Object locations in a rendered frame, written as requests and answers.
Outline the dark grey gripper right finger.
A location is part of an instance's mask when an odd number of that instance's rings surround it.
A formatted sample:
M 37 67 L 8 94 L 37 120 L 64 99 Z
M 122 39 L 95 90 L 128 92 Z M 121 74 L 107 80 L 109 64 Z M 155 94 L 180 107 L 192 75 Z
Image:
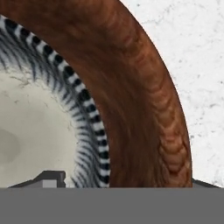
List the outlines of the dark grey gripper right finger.
M 193 187 L 207 187 L 207 188 L 220 188 L 218 187 L 217 185 L 212 185 L 212 184 L 209 184 L 207 182 L 204 182 L 204 181 L 200 181 L 200 180 L 197 180 L 197 179 L 192 179 L 192 186 Z

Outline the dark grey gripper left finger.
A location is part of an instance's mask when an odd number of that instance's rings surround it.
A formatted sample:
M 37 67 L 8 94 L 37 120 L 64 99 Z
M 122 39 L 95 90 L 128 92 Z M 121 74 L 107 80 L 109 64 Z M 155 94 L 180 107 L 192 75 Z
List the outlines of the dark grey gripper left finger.
M 36 178 L 12 185 L 11 188 L 41 187 L 41 188 L 65 188 L 66 173 L 64 171 L 42 171 Z

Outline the white bowl with striped rim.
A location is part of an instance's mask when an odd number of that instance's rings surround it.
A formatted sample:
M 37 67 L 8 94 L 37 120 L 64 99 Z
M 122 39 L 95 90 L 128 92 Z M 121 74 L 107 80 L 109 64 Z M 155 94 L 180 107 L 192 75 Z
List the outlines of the white bowl with striped rim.
M 64 171 L 66 187 L 109 186 L 107 135 L 70 65 L 0 15 L 0 188 L 43 171 Z

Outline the brown wooden bowl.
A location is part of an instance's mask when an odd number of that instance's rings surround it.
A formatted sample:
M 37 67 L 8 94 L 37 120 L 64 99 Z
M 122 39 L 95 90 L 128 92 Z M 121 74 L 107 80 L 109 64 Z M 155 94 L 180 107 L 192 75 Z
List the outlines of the brown wooden bowl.
M 111 186 L 192 186 L 176 88 L 121 0 L 0 0 L 0 14 L 49 43 L 87 85 L 108 135 Z

